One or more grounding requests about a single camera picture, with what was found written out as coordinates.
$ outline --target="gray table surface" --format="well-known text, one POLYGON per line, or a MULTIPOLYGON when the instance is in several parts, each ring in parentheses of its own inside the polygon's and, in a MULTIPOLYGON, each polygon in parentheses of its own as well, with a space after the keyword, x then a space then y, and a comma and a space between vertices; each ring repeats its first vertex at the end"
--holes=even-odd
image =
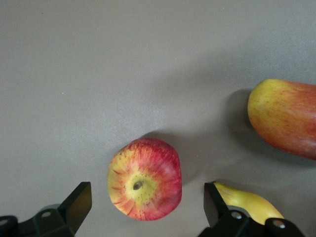
POLYGON ((268 199, 316 236, 316 162, 281 152, 247 121, 266 78, 316 83, 313 0, 2 0, 0 214, 20 221, 92 183, 77 237, 195 237, 203 184, 268 199), (152 136, 178 151, 183 197, 139 222, 107 191, 114 153, 152 136))

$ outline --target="apple stem cavity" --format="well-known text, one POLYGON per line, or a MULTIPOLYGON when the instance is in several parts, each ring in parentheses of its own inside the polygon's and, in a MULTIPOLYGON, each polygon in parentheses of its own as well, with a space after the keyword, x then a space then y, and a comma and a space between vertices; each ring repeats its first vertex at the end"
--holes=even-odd
POLYGON ((138 181, 138 182, 136 182, 134 184, 133 190, 139 190, 142 186, 143 186, 143 182, 142 181, 138 181))

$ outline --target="yellow banana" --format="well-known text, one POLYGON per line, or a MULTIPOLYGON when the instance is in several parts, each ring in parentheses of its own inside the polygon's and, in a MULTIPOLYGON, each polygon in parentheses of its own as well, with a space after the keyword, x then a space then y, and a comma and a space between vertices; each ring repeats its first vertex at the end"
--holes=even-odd
POLYGON ((251 218, 261 225, 264 225, 268 218, 284 219, 271 203, 257 194, 234 189, 219 182, 214 182, 214 185, 227 206, 245 209, 251 218))

